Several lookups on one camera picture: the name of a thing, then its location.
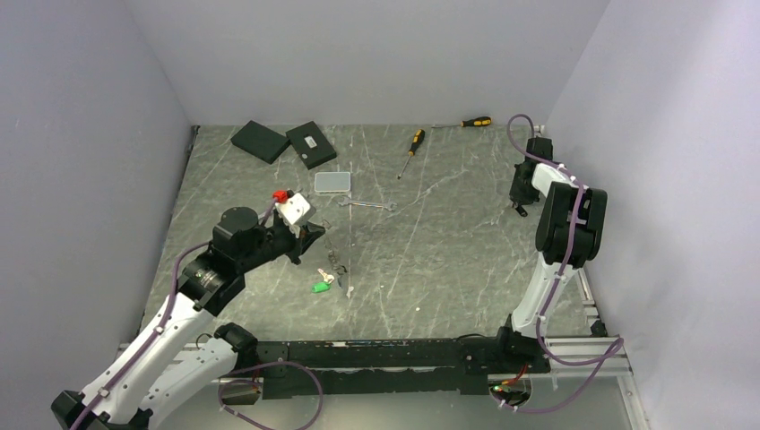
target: gray marble tabletop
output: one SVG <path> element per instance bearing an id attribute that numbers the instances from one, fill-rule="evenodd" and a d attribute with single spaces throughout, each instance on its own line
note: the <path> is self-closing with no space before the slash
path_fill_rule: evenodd
<path id="1" fill-rule="evenodd" d="M 290 126 L 272 126 L 284 133 Z M 411 136 L 427 138 L 401 180 Z M 430 129 L 429 125 L 328 125 L 338 158 L 307 170 L 295 150 L 263 161 L 232 146 L 237 126 L 204 126 L 197 136 L 146 306 L 145 324 L 166 296 L 171 265 L 190 245 L 208 241 L 226 209 L 263 212 L 278 189 L 299 189 L 317 208 L 349 269 L 351 298 L 311 286 L 330 269 L 320 239 L 295 266 L 285 257 L 246 275 L 246 289 L 207 328 L 234 322 L 260 340 L 341 340 L 495 335 L 517 306 L 536 264 L 540 204 L 521 218 L 508 198 L 522 156 L 501 125 Z M 520 142 L 527 128 L 515 130 Z M 314 193 L 314 175 L 349 171 L 351 195 L 398 203 L 394 212 L 341 207 Z M 586 335 L 581 297 L 568 286 L 548 325 L 550 335 Z"/>

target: black case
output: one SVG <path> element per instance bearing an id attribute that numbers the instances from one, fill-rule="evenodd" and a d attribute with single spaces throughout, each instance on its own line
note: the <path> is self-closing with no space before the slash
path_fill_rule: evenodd
<path id="1" fill-rule="evenodd" d="M 290 144 L 287 137 L 254 121 L 249 121 L 230 140 L 241 150 L 269 164 L 272 164 Z"/>
<path id="2" fill-rule="evenodd" d="M 319 126 L 314 121 L 299 125 L 292 130 L 288 130 L 285 134 L 290 139 L 290 144 L 293 145 L 293 148 L 298 153 L 298 157 L 301 158 L 301 161 L 304 162 L 309 170 L 338 157 L 338 153 L 335 152 L 335 149 L 327 141 L 327 138 L 324 137 L 324 134 L 322 134 Z M 306 140 L 307 136 L 311 136 L 314 139 L 316 147 L 312 148 L 309 146 Z"/>

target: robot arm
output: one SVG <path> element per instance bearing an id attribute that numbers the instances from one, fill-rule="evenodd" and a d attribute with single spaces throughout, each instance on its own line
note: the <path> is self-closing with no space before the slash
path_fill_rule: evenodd
<path id="1" fill-rule="evenodd" d="M 232 208 L 222 214 L 206 251 L 183 269 L 176 297 L 167 297 L 156 316 L 103 374 L 82 391 L 64 391 L 53 402 L 53 412 L 64 429 L 72 428 L 82 415 L 80 430 L 155 428 L 213 378 L 258 361 L 255 337 L 228 324 L 214 333 L 215 339 L 198 357 L 162 374 L 177 352 L 245 287 L 246 272 L 280 255 L 299 264 L 299 256 L 324 234 L 324 228 L 308 222 L 315 210 L 300 194 L 290 192 L 276 207 L 269 228 L 260 224 L 249 208 Z M 167 311 L 169 317 L 162 328 L 160 322 Z M 124 374 L 113 384 L 112 378 L 119 372 Z M 91 408 L 89 412 L 83 412 L 85 405 Z"/>
<path id="2" fill-rule="evenodd" d="M 543 156 L 551 157 L 551 140 L 545 138 L 531 139 L 531 148 L 541 149 Z M 530 178 L 531 189 L 525 186 L 527 177 Z M 578 193 L 578 188 L 565 173 L 547 164 L 537 164 L 532 160 L 523 162 L 515 172 L 512 196 L 529 196 L 528 200 L 513 198 L 515 208 L 520 212 L 520 203 L 529 203 L 535 198 L 532 194 L 543 194 L 546 197 L 539 226 L 536 231 L 536 249 L 539 251 L 536 269 L 522 302 L 514 309 L 510 317 L 511 329 L 524 338 L 536 338 L 536 326 L 539 318 L 543 322 L 549 319 L 557 301 L 567 283 L 583 267 L 586 261 L 592 260 L 599 251 L 601 231 L 604 223 L 604 212 L 607 207 L 607 193 L 593 188 L 585 190 L 579 222 L 575 226 L 573 251 L 561 277 L 558 276 L 562 266 L 568 243 L 570 228 L 570 212 Z M 554 295 L 549 295 L 558 278 Z M 541 325 L 540 336 L 546 336 L 547 325 Z"/>

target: white vinyl wall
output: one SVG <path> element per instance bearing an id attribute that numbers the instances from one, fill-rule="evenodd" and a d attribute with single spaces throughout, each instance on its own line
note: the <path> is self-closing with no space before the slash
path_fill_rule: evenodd
<path id="1" fill-rule="evenodd" d="M 0 427 L 136 332 L 190 124 L 122 2 L 0 5 Z"/>
<path id="2" fill-rule="evenodd" d="M 609 0 L 127 0 L 190 120 L 546 121 Z"/>
<path id="3" fill-rule="evenodd" d="M 760 428 L 760 3 L 613 0 L 548 121 L 654 430 Z"/>

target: small metal part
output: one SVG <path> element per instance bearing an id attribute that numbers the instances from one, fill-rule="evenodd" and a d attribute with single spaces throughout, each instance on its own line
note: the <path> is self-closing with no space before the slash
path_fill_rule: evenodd
<path id="1" fill-rule="evenodd" d="M 343 197 L 343 200 L 338 202 L 339 206 L 346 206 L 349 204 L 353 204 L 355 206 L 367 206 L 368 208 L 380 208 L 380 209 L 385 209 L 386 211 L 391 211 L 391 212 L 396 210 L 395 202 L 386 202 L 386 203 L 360 202 L 358 200 L 352 200 L 350 197 Z"/>

